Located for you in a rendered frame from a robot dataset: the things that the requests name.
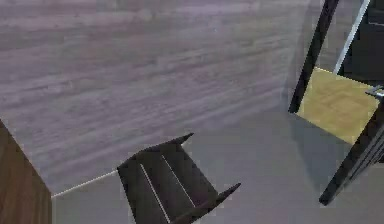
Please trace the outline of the dark cabinet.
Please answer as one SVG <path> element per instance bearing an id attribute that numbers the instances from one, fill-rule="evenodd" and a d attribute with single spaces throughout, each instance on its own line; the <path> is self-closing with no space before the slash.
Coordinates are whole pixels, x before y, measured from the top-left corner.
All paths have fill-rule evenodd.
<path id="1" fill-rule="evenodd" d="M 384 86 L 384 0 L 370 0 L 338 74 Z"/>

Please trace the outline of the brown wooden cupboard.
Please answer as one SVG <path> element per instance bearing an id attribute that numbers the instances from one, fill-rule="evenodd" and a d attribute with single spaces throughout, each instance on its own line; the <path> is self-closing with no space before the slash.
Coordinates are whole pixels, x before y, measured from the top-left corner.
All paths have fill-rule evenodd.
<path id="1" fill-rule="evenodd" d="M 1 120 L 0 224 L 52 224 L 51 192 Z"/>

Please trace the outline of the black door frame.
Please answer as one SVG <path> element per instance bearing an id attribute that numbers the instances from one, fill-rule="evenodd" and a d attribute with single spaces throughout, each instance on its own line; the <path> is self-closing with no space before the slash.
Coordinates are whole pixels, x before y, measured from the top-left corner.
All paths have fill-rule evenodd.
<path id="1" fill-rule="evenodd" d="M 302 28 L 289 67 L 282 98 L 289 113 L 296 113 L 320 55 L 339 0 L 309 0 L 302 11 Z"/>

